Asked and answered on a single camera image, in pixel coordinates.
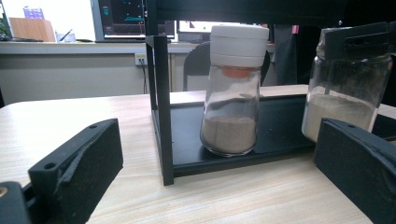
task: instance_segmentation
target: computer monitor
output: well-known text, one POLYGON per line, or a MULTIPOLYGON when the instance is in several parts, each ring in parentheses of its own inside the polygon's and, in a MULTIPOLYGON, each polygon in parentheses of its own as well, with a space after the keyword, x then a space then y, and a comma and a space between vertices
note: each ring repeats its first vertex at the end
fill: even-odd
POLYGON ((239 22, 177 21, 177 33, 179 34, 179 40, 182 40, 180 35, 196 35, 197 39, 193 39, 191 42, 209 41, 210 33, 212 32, 212 26, 221 24, 239 24, 239 22))
MULTIPOLYGON (((92 0, 96 42, 144 42, 144 0, 92 0)), ((175 38, 174 21, 158 21, 159 35, 175 38)))

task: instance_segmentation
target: jar lid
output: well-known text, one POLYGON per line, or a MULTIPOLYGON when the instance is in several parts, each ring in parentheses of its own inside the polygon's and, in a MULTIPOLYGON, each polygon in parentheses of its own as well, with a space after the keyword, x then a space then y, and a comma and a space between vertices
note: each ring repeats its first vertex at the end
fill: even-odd
POLYGON ((258 25, 215 25, 210 36, 210 62, 238 67, 261 67, 269 30, 258 25))

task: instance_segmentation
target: desk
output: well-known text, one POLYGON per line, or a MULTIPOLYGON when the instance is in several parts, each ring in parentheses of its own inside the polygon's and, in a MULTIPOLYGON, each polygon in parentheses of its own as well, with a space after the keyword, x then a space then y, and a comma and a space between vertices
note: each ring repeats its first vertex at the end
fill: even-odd
MULTIPOLYGON (((306 93, 307 86, 261 88, 265 96, 306 93)), ((205 99, 173 92, 172 103, 205 99)), ((396 119, 396 108, 380 114, 396 119)), ((27 170, 86 126, 118 118, 124 168, 91 223, 370 223, 322 174, 313 155, 179 177, 164 187, 148 95, 25 102, 0 109, 0 182, 29 182, 27 170)))

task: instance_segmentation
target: white wall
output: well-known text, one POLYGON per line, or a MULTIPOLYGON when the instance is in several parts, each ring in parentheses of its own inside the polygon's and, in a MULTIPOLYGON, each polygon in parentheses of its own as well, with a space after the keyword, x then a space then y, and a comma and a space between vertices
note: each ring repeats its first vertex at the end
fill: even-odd
POLYGON ((60 32, 73 29, 77 39, 95 40, 91 0, 3 0, 8 17, 24 18, 23 8, 41 7, 44 17, 60 32))

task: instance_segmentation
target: chair backrest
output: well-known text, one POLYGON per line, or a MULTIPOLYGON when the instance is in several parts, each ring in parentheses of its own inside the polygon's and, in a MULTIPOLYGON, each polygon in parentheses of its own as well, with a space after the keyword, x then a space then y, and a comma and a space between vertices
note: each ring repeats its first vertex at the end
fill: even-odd
MULTIPOLYGON (((271 59, 268 51, 265 52, 262 64, 261 85, 270 67, 271 59)), ((210 41, 195 47, 186 57, 183 69, 183 91, 188 90, 188 76, 209 76, 210 70, 210 41)))

